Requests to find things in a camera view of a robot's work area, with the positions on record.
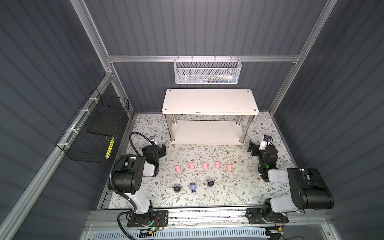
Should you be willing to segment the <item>purple striped toy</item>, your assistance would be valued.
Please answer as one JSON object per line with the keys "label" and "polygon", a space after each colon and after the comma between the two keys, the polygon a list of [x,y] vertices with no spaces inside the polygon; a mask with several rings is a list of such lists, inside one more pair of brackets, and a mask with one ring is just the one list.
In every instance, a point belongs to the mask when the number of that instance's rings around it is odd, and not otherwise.
{"label": "purple striped toy", "polygon": [[208,186],[208,187],[213,187],[214,184],[215,184],[215,180],[213,180],[213,179],[208,179],[208,180],[207,180],[207,186]]}

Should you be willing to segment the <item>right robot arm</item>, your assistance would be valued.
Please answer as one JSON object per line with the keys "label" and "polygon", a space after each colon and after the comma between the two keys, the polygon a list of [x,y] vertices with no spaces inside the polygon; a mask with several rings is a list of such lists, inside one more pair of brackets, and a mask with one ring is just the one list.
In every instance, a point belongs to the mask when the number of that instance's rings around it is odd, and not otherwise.
{"label": "right robot arm", "polygon": [[262,141],[259,145],[250,141],[247,151],[258,158],[258,172],[263,181],[286,184],[290,188],[288,194],[264,201],[260,214],[266,222],[300,210],[329,210],[334,207],[334,197],[317,169],[278,169],[278,150],[272,141]]}

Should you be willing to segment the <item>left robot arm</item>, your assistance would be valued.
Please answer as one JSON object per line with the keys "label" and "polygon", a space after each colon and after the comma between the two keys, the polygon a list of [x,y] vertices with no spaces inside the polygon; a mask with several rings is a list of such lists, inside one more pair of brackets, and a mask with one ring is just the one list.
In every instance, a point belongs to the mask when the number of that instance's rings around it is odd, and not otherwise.
{"label": "left robot arm", "polygon": [[[132,141],[133,135],[143,137],[149,145],[139,152]],[[141,191],[141,185],[144,178],[158,175],[160,158],[167,155],[167,147],[164,144],[157,145],[156,141],[139,132],[131,132],[129,142],[135,153],[121,155],[114,161],[107,186],[109,190],[130,203],[132,214],[147,215],[153,210],[153,204]]]}

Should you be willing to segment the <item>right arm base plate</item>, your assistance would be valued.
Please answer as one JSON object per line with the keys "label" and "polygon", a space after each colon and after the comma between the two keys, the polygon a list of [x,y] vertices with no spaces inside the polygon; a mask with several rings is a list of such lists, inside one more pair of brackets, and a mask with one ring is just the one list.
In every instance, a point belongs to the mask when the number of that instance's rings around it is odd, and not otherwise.
{"label": "right arm base plate", "polygon": [[262,208],[248,208],[246,209],[245,217],[250,224],[287,224],[289,222],[288,216],[282,213],[268,213]]}

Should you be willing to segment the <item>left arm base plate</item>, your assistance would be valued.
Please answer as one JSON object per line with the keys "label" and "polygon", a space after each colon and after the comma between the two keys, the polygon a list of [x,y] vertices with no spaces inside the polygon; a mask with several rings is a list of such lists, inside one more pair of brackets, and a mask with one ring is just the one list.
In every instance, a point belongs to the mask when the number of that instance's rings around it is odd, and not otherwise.
{"label": "left arm base plate", "polygon": [[128,215],[127,227],[166,227],[168,225],[168,218],[168,211],[154,211],[146,214],[130,214]]}

